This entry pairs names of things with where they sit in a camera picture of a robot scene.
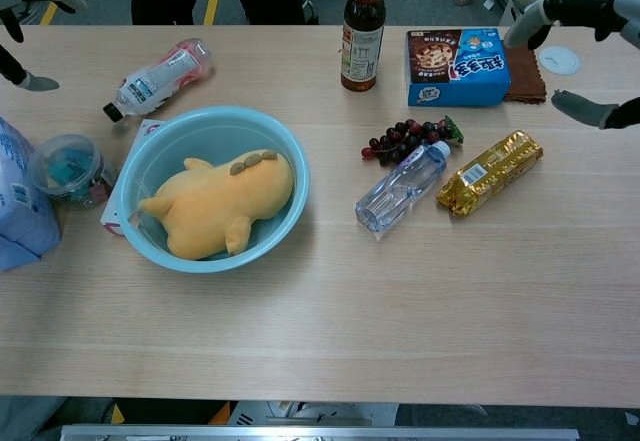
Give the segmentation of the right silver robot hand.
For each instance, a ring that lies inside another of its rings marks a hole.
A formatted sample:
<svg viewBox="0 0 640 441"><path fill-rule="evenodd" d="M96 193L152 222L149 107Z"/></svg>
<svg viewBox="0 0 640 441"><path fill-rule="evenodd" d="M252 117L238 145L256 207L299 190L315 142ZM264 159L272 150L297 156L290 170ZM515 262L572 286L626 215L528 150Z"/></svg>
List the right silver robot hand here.
<svg viewBox="0 0 640 441"><path fill-rule="evenodd" d="M618 33L628 43L639 45L639 0L538 0L507 30L503 44L538 48L546 40L552 25L587 27L595 40ZM639 123L639 100L622 105L597 104L575 93L558 90L551 98L553 106L572 119L600 130L624 129Z"/></svg>

